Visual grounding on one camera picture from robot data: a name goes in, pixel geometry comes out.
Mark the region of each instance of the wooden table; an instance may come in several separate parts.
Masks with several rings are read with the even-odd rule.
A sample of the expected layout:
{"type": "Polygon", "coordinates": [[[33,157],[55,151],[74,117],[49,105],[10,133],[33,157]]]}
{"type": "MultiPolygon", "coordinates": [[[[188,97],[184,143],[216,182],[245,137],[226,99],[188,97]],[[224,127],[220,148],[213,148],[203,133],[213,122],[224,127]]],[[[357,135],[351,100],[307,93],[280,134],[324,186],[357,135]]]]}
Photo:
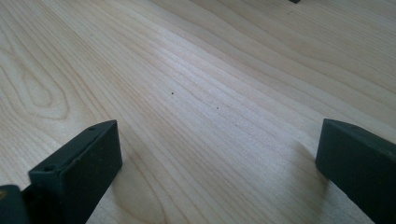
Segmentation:
{"type": "Polygon", "coordinates": [[[388,0],[0,2],[0,185],[117,119],[89,223],[371,223],[315,168],[324,118],[396,142],[388,0]]]}

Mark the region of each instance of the wooden surface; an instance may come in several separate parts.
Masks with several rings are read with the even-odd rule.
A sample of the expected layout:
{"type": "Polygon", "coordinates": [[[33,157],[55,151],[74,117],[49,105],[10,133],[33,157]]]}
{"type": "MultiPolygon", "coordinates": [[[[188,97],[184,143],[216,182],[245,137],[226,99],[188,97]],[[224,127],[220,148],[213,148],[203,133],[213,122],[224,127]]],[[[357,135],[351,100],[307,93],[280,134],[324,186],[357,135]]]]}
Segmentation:
{"type": "Polygon", "coordinates": [[[89,223],[371,223],[315,168],[324,118],[396,142],[390,0],[2,0],[0,185],[117,119],[89,223]]]}

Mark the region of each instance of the light wood grain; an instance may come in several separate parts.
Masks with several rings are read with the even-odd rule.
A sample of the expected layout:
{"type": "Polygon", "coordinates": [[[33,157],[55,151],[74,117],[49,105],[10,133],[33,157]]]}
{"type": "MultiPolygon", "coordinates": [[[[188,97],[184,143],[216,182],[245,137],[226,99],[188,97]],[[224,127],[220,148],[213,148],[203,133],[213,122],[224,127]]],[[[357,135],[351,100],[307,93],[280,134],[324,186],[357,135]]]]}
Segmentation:
{"type": "Polygon", "coordinates": [[[118,120],[89,223],[371,223],[315,168],[321,122],[396,142],[389,0],[3,0],[0,68],[0,185],[118,120]]]}

